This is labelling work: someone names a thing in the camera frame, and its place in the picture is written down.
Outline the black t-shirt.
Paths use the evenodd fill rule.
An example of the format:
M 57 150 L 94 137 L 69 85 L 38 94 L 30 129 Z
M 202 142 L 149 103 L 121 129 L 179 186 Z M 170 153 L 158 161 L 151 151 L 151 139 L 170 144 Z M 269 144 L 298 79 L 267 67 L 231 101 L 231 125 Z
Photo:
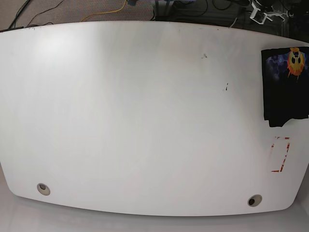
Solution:
M 264 120 L 271 128 L 309 117 L 309 48 L 261 51 Z

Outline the red tape rectangle marking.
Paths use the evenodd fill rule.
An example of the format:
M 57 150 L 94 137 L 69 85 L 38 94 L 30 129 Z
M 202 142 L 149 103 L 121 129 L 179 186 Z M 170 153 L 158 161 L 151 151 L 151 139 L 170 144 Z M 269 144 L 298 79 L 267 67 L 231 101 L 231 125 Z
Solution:
M 287 159 L 290 137 L 275 137 L 271 146 L 269 169 L 272 173 L 281 173 Z

